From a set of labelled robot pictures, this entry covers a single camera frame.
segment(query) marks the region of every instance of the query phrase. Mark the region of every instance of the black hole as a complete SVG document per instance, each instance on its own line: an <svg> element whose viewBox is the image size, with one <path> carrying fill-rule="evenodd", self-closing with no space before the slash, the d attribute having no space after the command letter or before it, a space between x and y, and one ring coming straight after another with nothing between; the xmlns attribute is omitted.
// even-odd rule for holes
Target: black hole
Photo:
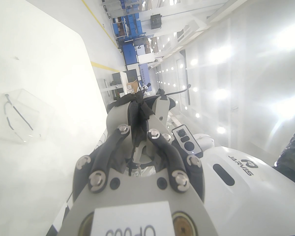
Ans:
<svg viewBox="0 0 295 236"><path fill-rule="evenodd" d="M228 186L232 186L235 184L235 180L228 174L224 168L222 168L219 164L213 165L214 171L219 175L220 178L227 184Z"/></svg>
<svg viewBox="0 0 295 236"><path fill-rule="evenodd" d="M118 177L115 177L113 178L111 181L110 181L110 188L112 190L116 190L119 186L120 186L120 180Z"/></svg>
<svg viewBox="0 0 295 236"><path fill-rule="evenodd" d="M157 180L157 186L159 187L159 189L165 190L167 188L167 181L165 178L160 177Z"/></svg>

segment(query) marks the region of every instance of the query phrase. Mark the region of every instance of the clear plastic container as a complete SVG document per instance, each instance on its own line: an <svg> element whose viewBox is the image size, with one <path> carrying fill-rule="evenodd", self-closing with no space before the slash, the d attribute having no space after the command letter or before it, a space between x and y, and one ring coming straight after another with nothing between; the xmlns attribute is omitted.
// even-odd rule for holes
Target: clear plastic container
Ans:
<svg viewBox="0 0 295 236"><path fill-rule="evenodd" d="M29 143L47 136L54 109L28 91L0 95L0 139Z"/></svg>

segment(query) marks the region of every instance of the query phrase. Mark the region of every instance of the blue sign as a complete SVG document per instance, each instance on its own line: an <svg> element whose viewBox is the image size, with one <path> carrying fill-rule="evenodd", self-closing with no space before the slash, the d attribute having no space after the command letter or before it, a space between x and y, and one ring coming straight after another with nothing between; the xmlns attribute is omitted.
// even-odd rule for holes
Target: blue sign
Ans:
<svg viewBox="0 0 295 236"><path fill-rule="evenodd" d="M151 83L151 79L150 79L150 73L148 71L148 64L141 64L140 66L140 72L141 72L141 80L143 85L147 85L148 83ZM152 91L152 86L150 86L147 89L147 92Z"/></svg>

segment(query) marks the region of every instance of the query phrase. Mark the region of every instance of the black button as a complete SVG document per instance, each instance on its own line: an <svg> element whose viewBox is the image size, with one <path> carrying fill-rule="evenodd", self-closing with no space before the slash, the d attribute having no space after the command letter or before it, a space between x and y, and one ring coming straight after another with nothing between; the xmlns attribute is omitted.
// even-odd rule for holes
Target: black button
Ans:
<svg viewBox="0 0 295 236"><path fill-rule="evenodd" d="M185 149L188 151L193 151L194 150L194 144L191 141L187 141L185 143Z"/></svg>
<svg viewBox="0 0 295 236"><path fill-rule="evenodd" d="M228 186L233 186L235 184L235 180L231 177L230 174L226 172L226 170L219 164L213 165L214 171L219 175L220 178L227 184Z"/></svg>
<svg viewBox="0 0 295 236"><path fill-rule="evenodd" d="M177 132L177 134L178 134L179 137L184 137L184 136L186 135L186 132L185 132L184 129L181 129L181 130L179 130L179 131Z"/></svg>
<svg viewBox="0 0 295 236"><path fill-rule="evenodd" d="M159 177L157 180L157 186L159 189L165 190L167 188L167 181L163 177Z"/></svg>
<svg viewBox="0 0 295 236"><path fill-rule="evenodd" d="M190 138L188 137L188 136L186 136L186 137L183 137L183 138L181 138L180 140L181 140L181 142L186 142L186 141L188 141Z"/></svg>

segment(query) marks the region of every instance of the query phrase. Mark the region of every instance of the metal bolt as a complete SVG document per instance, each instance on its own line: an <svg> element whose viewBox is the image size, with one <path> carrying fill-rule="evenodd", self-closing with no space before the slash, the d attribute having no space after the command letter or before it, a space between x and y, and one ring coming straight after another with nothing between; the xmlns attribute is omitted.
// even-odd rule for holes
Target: metal bolt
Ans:
<svg viewBox="0 0 295 236"><path fill-rule="evenodd" d="M181 192L186 192L189 189L190 182L187 174L181 170L175 170L171 174L177 183L177 189Z"/></svg>
<svg viewBox="0 0 295 236"><path fill-rule="evenodd" d="M79 158L79 160L77 161L75 167L78 169L78 170L81 170L82 167L86 164L86 163L90 163L91 159L88 155L85 155L85 156L82 156Z"/></svg>
<svg viewBox="0 0 295 236"><path fill-rule="evenodd" d="M126 124L121 124L118 126L118 129L121 132L121 134L126 134L129 130L129 126Z"/></svg>
<svg viewBox="0 0 295 236"><path fill-rule="evenodd" d="M189 164L189 166L194 165L194 166L201 167L202 165L200 159L195 155L188 155L187 163Z"/></svg>
<svg viewBox="0 0 295 236"><path fill-rule="evenodd" d="M126 129L127 129L127 126L126 126L126 125L121 125L121 126L119 127L119 130L120 130L121 132L124 132Z"/></svg>
<svg viewBox="0 0 295 236"><path fill-rule="evenodd" d="M91 191L96 192L103 187L106 181L106 175L103 171L98 170L93 172L89 176L90 184L92 186Z"/></svg>
<svg viewBox="0 0 295 236"><path fill-rule="evenodd" d="M171 141L171 136L169 134L162 134L162 136L167 140L167 142Z"/></svg>
<svg viewBox="0 0 295 236"><path fill-rule="evenodd" d="M150 129L150 130L149 130L149 133L151 133L151 135L152 135L152 139L157 139L157 138L160 137L160 133L159 133L159 131L156 130L156 129Z"/></svg>

